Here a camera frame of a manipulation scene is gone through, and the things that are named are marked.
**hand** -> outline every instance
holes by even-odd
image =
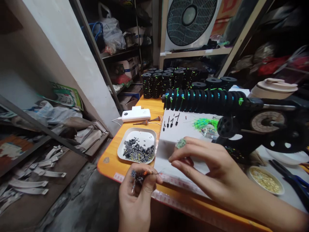
[[[237,163],[219,144],[185,137],[186,145],[181,149],[175,148],[169,158],[172,166],[183,172],[211,199],[236,212],[243,212],[253,193],[255,184],[250,181]],[[205,160],[209,173],[200,173],[193,165],[188,165],[190,156]]]
[[[261,221],[274,231],[307,231],[308,216],[253,183],[223,146],[190,137],[184,139],[186,145],[175,149],[169,161],[211,199]],[[196,170],[190,156],[204,160],[209,173]]]
[[[148,232],[151,218],[151,194],[156,189],[156,183],[162,184],[163,182],[159,175],[150,174],[145,178],[142,188],[136,185],[133,190],[132,170],[158,173],[153,167],[146,164],[134,163],[129,168],[119,188],[119,232]]]

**black machine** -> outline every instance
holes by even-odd
[[[220,137],[213,141],[249,155],[260,145],[282,152],[305,150],[309,144],[308,108],[291,100],[247,98],[241,91],[167,89],[164,108],[223,116]],[[239,140],[230,140],[240,134]]]

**dial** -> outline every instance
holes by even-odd
[[[270,132],[273,132],[279,129],[278,127],[274,127],[274,126],[264,126],[262,124],[262,121],[264,119],[270,119],[272,121],[276,121],[282,124],[284,124],[286,121],[284,115],[280,112],[264,111],[264,112],[258,113],[257,115],[253,117],[253,119],[251,120],[252,129],[258,132],[262,132],[262,133],[270,133]]]

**beige lid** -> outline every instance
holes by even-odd
[[[285,83],[282,79],[267,78],[257,84],[261,89],[272,92],[289,93],[298,90],[297,84]]]

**white power bank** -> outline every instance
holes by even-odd
[[[123,111],[121,119],[126,121],[149,120],[151,117],[149,109],[142,109],[141,106],[133,106],[130,111]]]

